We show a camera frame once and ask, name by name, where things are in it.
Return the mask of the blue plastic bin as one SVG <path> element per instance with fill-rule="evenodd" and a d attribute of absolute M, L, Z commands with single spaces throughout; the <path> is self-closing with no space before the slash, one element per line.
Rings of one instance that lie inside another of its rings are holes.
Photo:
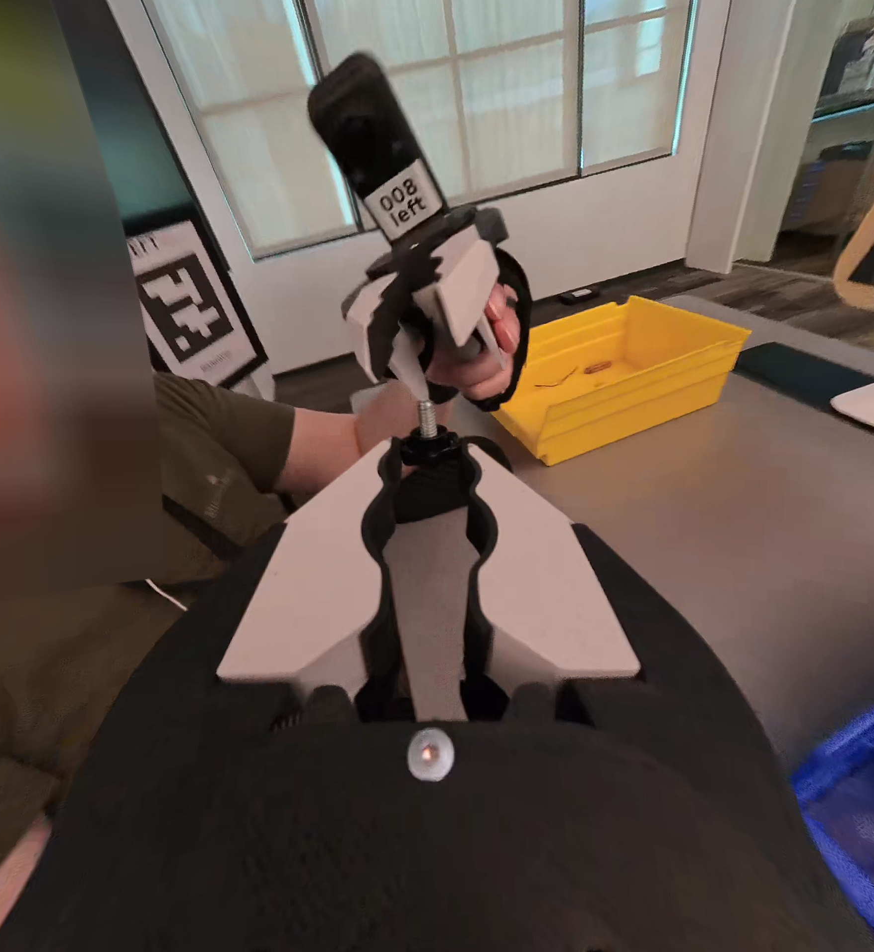
<path fill-rule="evenodd" d="M 819 744 L 791 785 L 827 867 L 874 931 L 874 706 Z"/>

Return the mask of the black knob screw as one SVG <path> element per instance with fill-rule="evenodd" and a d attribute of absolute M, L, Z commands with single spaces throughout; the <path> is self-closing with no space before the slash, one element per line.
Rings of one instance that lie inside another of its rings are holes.
<path fill-rule="evenodd" d="M 456 459 L 461 442 L 456 432 L 438 422 L 438 406 L 431 400 L 418 402 L 418 426 L 400 441 L 400 457 L 405 468 L 437 466 Z"/>

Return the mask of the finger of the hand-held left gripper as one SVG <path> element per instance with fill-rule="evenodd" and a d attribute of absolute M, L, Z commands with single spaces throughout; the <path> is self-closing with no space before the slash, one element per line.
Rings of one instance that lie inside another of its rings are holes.
<path fill-rule="evenodd" d="M 412 300 L 430 327 L 420 337 L 430 346 L 419 356 L 426 372 L 437 351 L 454 348 L 472 360 L 477 339 L 499 366 L 504 358 L 486 307 L 497 284 L 499 267 L 493 245 L 480 236 L 450 236 L 440 244 L 419 242 L 409 248 L 409 268 L 415 283 Z"/>
<path fill-rule="evenodd" d="M 374 385 L 401 383 L 419 402 L 434 402 L 428 379 L 434 322 L 427 309 L 438 277 L 393 271 L 369 279 L 342 303 L 348 341 Z"/>

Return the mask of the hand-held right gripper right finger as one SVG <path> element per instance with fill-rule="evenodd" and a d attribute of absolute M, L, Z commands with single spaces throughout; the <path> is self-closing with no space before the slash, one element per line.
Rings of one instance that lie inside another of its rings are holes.
<path fill-rule="evenodd" d="M 642 669 L 565 516 L 475 443 L 463 446 L 467 574 L 463 706 L 501 715 L 517 690 L 621 680 Z"/>

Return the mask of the black framed marker sign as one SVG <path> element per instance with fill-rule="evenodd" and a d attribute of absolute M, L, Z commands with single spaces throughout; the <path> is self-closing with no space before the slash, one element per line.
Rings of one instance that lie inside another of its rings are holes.
<path fill-rule="evenodd" d="M 125 239 L 158 369 L 233 388 L 266 367 L 264 346 L 194 218 Z"/>

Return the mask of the dark teal mat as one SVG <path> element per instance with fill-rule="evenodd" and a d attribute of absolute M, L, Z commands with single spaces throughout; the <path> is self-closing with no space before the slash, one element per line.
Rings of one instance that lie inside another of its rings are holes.
<path fill-rule="evenodd" d="M 872 375 L 776 342 L 742 351 L 733 372 L 828 415 L 836 397 L 874 384 Z"/>

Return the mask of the yellow plastic bin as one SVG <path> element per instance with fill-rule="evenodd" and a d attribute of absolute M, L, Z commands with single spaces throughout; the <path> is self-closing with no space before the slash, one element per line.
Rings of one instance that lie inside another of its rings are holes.
<path fill-rule="evenodd" d="M 637 296 L 600 305 L 530 329 L 518 387 L 492 414 L 553 467 L 716 404 L 750 335 Z"/>

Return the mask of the person's left forearm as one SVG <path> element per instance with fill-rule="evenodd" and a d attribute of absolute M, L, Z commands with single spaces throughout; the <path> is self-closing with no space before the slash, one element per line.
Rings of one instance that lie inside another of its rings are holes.
<path fill-rule="evenodd" d="M 295 408 L 288 455 L 274 488 L 280 494 L 320 492 L 393 437 L 391 393 L 385 388 L 357 413 L 332 413 Z"/>

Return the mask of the person's left hand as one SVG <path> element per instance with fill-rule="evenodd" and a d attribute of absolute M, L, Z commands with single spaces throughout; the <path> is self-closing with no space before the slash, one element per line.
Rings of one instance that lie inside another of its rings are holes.
<path fill-rule="evenodd" d="M 509 284 L 498 283 L 484 309 L 496 340 L 499 355 L 482 349 L 475 356 L 463 356 L 451 341 L 436 339 L 427 370 L 429 383 L 457 391 L 472 401 L 503 394 L 509 387 L 524 332 L 516 310 L 518 295 Z"/>

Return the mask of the white framed window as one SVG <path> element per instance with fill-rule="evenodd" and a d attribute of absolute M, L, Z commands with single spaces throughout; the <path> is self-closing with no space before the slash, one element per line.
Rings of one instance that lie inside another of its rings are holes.
<path fill-rule="evenodd" d="M 454 206 L 674 151 L 694 2 L 145 2 L 255 259 L 374 228 L 308 93 L 383 66 Z"/>

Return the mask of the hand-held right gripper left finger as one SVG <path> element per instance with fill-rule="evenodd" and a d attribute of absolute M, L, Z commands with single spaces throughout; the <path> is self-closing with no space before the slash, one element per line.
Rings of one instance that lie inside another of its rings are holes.
<path fill-rule="evenodd" d="M 383 551 L 403 471 L 389 439 L 289 516 L 216 674 L 285 684 L 301 701 L 341 688 L 361 715 L 395 704 L 402 649 Z"/>

